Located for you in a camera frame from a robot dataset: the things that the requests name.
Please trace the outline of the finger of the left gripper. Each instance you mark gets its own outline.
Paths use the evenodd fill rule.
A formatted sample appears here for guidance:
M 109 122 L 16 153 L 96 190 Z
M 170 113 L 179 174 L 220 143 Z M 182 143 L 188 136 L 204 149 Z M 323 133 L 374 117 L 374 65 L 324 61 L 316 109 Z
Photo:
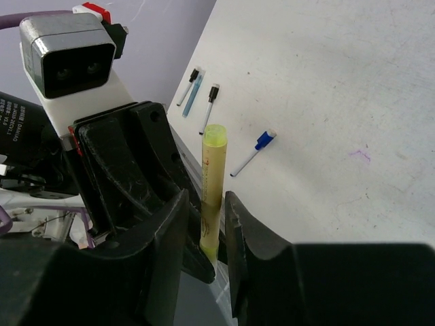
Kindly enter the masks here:
M 205 284 L 211 284 L 215 280 L 215 268 L 200 248 L 201 216 L 192 204 L 188 213 L 182 271 Z

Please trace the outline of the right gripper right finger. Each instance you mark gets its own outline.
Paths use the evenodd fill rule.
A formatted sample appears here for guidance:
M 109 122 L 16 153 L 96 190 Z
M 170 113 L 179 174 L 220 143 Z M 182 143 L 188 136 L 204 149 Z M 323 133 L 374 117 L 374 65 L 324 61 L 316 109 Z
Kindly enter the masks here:
M 240 325 L 433 325 L 434 250 L 294 244 L 225 195 L 230 299 Z

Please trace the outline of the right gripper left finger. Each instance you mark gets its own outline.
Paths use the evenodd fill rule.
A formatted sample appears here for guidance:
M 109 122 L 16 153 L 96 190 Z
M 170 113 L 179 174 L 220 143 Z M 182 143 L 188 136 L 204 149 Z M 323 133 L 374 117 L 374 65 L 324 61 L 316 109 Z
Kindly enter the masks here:
M 188 215 L 182 190 L 95 249 L 2 240 L 1 324 L 172 325 Z

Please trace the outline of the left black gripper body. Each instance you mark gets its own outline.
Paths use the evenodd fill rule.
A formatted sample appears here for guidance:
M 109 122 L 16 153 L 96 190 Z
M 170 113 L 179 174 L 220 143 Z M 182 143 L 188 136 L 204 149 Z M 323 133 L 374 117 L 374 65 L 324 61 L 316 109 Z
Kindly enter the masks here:
M 68 167 L 97 233 L 147 221 L 178 192 L 189 199 L 187 251 L 197 251 L 201 200 L 160 103 L 129 103 L 74 121 Z

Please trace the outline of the yellow highlighter pen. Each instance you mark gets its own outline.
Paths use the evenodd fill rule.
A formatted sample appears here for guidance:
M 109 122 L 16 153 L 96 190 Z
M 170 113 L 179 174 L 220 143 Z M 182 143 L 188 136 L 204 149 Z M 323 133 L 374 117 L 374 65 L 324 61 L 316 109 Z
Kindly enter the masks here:
M 217 266 L 220 245 L 220 210 L 228 139 L 225 127 L 206 126 L 202 138 L 202 196 L 200 248 Z

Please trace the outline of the blue cap whiteboard marker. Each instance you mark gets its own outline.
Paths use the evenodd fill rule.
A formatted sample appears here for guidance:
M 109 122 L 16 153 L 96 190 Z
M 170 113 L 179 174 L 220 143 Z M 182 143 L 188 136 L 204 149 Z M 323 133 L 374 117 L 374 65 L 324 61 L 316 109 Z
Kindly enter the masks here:
M 265 147 L 271 143 L 274 138 L 277 136 L 277 133 L 274 130 L 266 130 L 264 131 L 256 140 L 256 144 L 252 149 L 251 153 L 240 163 L 233 171 L 230 172 L 231 177 L 236 177 L 254 158 L 255 156 L 262 151 Z

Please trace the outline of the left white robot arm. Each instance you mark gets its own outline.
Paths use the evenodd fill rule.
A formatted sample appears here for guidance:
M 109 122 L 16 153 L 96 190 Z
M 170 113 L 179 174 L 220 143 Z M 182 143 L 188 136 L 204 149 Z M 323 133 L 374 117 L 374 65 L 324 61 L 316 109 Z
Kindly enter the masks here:
M 215 270 L 199 247 L 201 201 L 160 103 L 129 103 L 74 121 L 59 139 L 44 109 L 1 95 L 1 184 L 40 199 L 81 196 L 94 235 L 116 236 L 189 193 L 182 269 L 204 283 Z

